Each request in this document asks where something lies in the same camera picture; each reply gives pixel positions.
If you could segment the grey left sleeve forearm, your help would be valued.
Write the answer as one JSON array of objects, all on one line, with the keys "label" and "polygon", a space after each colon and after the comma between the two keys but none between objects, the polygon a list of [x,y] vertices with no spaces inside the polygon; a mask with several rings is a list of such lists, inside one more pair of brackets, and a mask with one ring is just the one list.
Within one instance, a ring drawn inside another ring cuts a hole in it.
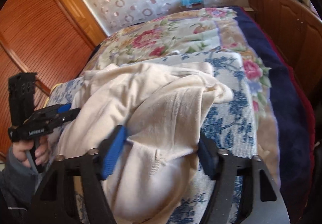
[{"label": "grey left sleeve forearm", "polygon": [[39,174],[25,167],[12,148],[1,171],[1,223],[25,223]]}]

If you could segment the person's left hand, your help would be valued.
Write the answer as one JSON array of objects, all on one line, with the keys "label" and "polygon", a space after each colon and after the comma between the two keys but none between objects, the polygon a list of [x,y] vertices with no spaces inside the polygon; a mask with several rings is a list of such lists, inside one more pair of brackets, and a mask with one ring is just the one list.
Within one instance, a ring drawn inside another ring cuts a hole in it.
[{"label": "person's left hand", "polygon": [[[12,144],[12,153],[19,162],[25,167],[31,168],[31,164],[27,158],[27,152],[30,152],[34,147],[34,141],[21,140]],[[35,164],[45,165],[49,160],[50,149],[48,143],[48,137],[42,136],[39,140],[39,147],[35,150]]]}]

